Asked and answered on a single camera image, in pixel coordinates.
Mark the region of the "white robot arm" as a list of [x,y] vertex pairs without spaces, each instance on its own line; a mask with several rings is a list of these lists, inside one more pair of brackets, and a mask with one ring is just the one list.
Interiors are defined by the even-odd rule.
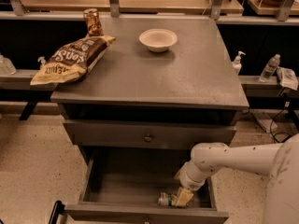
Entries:
[[175,206],[186,206],[206,179],[223,167],[268,177],[263,224],[299,224],[298,134],[283,143],[258,146],[195,145],[176,174],[180,188]]

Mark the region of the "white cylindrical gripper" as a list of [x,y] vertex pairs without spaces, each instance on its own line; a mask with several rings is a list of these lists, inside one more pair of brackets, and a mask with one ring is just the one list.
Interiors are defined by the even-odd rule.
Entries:
[[174,176],[179,180],[182,187],[178,189],[175,207],[186,207],[193,197],[193,191],[199,190],[209,174],[201,171],[192,161],[187,161]]

